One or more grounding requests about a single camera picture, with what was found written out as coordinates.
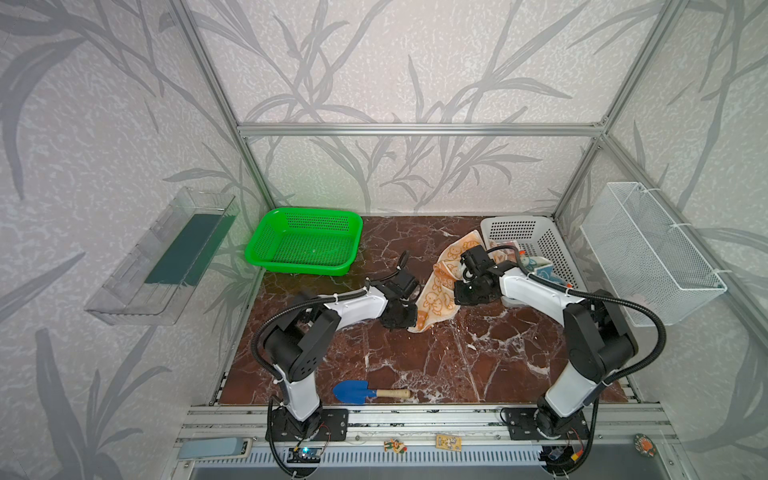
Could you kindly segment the white plastic basket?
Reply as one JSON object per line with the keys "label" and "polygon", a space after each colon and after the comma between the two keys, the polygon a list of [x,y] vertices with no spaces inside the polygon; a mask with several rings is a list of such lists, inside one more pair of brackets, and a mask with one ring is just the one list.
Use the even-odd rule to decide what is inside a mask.
{"label": "white plastic basket", "polygon": [[555,223],[547,217],[518,215],[489,217],[481,221],[481,234],[486,246],[510,244],[553,263],[553,273],[576,289],[586,284],[573,261]]}

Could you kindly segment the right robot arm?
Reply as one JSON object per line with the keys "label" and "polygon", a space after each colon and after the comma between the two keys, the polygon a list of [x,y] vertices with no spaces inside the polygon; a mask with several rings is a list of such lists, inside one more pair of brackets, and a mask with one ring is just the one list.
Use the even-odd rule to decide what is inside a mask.
{"label": "right robot arm", "polygon": [[[609,292],[575,290],[527,269],[518,248],[500,245],[515,254],[513,261],[497,263],[497,250],[474,246],[460,255],[461,276],[454,282],[454,302],[460,306],[492,303],[502,298],[522,302],[549,316],[563,327],[568,363],[555,383],[537,401],[534,421],[549,439],[562,436],[584,407],[597,404],[602,392],[615,381],[636,373],[661,355],[667,344],[661,318],[638,303]],[[622,310],[630,309],[651,320],[657,331],[654,347],[645,357],[628,365],[639,346]]]}

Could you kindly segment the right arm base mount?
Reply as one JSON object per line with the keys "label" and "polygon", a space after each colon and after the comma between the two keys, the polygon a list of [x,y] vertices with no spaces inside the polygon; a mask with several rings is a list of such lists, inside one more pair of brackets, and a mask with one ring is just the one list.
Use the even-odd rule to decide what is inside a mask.
{"label": "right arm base mount", "polygon": [[505,407],[500,418],[511,440],[586,440],[589,436],[589,422],[582,411],[561,418],[547,408]]}

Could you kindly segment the green plastic basket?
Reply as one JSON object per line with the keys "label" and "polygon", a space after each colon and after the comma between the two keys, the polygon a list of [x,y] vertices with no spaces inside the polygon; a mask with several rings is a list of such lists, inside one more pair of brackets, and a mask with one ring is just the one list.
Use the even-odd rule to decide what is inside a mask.
{"label": "green plastic basket", "polygon": [[360,215],[341,210],[282,207],[261,219],[245,260],[273,273],[344,276],[358,253]]}

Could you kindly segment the orange patterned towel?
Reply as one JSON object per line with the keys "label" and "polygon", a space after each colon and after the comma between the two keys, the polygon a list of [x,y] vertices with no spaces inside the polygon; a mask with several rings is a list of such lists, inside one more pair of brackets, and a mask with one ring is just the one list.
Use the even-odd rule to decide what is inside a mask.
{"label": "orange patterned towel", "polygon": [[452,320],[460,307],[454,302],[454,283],[461,279],[464,267],[461,254],[471,247],[486,246],[478,230],[454,241],[438,257],[433,272],[417,299],[416,325],[410,333],[422,333],[438,323]]}

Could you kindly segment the blue patterned towel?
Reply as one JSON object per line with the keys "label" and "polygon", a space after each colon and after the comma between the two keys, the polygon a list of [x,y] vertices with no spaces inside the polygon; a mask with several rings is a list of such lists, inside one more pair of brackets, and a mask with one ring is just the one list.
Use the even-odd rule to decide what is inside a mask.
{"label": "blue patterned towel", "polygon": [[547,281],[568,286],[568,283],[554,272],[554,265],[549,259],[541,256],[522,255],[520,262],[529,273]]}

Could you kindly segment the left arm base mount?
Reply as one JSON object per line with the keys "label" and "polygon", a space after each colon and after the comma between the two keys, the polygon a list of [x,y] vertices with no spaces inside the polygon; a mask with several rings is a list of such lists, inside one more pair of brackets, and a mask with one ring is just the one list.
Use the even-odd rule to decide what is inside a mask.
{"label": "left arm base mount", "polygon": [[281,406],[268,413],[266,439],[276,442],[342,442],[346,440],[348,425],[348,409],[320,407],[306,420],[299,421],[286,407]]}

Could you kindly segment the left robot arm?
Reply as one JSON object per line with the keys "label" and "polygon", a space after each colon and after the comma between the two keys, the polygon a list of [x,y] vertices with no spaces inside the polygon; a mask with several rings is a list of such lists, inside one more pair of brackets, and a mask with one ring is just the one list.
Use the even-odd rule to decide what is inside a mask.
{"label": "left robot arm", "polygon": [[409,253],[403,252],[394,271],[366,280],[358,290],[302,293],[253,334],[250,352],[280,387],[289,420],[304,425],[321,414],[315,372],[338,331],[370,320],[389,330],[416,325],[418,308],[412,296],[420,284],[406,268],[408,259]]}

